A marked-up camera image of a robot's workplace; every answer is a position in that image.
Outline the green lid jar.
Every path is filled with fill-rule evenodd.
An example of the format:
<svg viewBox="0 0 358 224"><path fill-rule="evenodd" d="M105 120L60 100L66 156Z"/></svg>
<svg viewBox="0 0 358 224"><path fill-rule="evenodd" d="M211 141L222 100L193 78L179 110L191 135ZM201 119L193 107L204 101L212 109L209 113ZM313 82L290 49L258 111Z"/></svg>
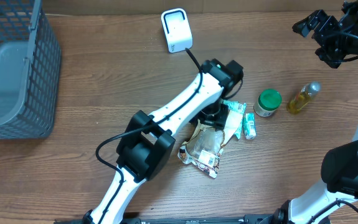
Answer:
<svg viewBox="0 0 358 224"><path fill-rule="evenodd" d="M257 115L269 117L280 107L281 102L282 97L278 91L266 89L259 95L253 109Z"/></svg>

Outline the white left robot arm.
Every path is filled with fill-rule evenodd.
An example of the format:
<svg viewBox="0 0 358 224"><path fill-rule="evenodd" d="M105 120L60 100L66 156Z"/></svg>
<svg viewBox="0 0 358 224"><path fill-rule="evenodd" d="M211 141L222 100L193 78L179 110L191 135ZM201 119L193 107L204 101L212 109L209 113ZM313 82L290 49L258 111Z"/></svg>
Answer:
<svg viewBox="0 0 358 224"><path fill-rule="evenodd" d="M120 223L139 187L164 167L175 143L175 134L188 122L197 120L215 129L225 127L228 107L222 104L242 80L243 67L236 61L223 65L207 60L198 66L194 81L162 108L146 114L138 111L119 140L114 179L103 200L88 211L81 223Z"/></svg>

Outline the mint green wipes pack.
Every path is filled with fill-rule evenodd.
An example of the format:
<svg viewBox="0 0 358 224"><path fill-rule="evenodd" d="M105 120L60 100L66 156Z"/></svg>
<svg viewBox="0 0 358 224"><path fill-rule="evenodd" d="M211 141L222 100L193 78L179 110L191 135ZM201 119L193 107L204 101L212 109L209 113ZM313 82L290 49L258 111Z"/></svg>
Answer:
<svg viewBox="0 0 358 224"><path fill-rule="evenodd" d="M223 100L223 104L227 105L230 111L234 111L242 115L240 124L238 125L237 130L234 132L234 135L239 140L241 138L241 132L243 129L243 117L245 114L245 109L247 107L247 104L246 103L241 104L238 101L230 101L230 100Z"/></svg>

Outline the yellow liquid bottle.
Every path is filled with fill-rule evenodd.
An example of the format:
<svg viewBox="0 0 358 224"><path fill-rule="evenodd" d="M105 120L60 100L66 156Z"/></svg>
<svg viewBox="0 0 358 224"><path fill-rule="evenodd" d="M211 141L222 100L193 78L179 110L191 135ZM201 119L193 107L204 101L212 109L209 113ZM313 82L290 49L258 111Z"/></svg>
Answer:
<svg viewBox="0 0 358 224"><path fill-rule="evenodd" d="M310 82L295 94L288 102L286 109L291 114L298 114L308 103L313 101L316 95L321 91L319 82Z"/></svg>

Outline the brown snack packet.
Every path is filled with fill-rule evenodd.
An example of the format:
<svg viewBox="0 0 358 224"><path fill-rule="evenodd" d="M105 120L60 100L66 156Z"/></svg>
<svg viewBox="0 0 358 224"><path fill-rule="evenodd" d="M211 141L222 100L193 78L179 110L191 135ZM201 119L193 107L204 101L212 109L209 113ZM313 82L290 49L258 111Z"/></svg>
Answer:
<svg viewBox="0 0 358 224"><path fill-rule="evenodd" d="M230 110L223 130L198 122L190 140L184 141L177 153L186 165L192 164L215 179L219 172L224 147L240 127L243 115Z"/></svg>

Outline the small teal tissue pack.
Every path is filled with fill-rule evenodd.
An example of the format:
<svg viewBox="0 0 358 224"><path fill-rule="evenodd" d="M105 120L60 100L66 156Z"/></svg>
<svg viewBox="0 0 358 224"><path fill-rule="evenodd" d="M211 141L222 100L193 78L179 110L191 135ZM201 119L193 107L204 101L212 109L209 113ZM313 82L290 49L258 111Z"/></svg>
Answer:
<svg viewBox="0 0 358 224"><path fill-rule="evenodd" d="M255 129L255 116L253 113L246 113L243 117L243 129L246 139L255 139L257 133Z"/></svg>

